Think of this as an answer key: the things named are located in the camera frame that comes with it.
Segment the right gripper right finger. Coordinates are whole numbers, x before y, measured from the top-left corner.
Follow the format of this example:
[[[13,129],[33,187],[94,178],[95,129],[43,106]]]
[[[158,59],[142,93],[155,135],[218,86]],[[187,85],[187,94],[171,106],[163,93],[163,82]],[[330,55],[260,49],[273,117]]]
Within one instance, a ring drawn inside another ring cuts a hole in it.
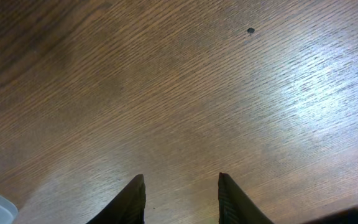
[[[219,224],[272,224],[229,174],[219,173]]]

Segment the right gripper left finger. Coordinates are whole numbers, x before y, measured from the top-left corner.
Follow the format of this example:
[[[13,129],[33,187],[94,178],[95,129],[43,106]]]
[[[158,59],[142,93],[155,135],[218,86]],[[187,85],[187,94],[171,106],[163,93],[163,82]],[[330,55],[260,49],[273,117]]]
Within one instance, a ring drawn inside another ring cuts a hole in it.
[[[87,224],[144,224],[146,204],[144,175],[136,175]]]

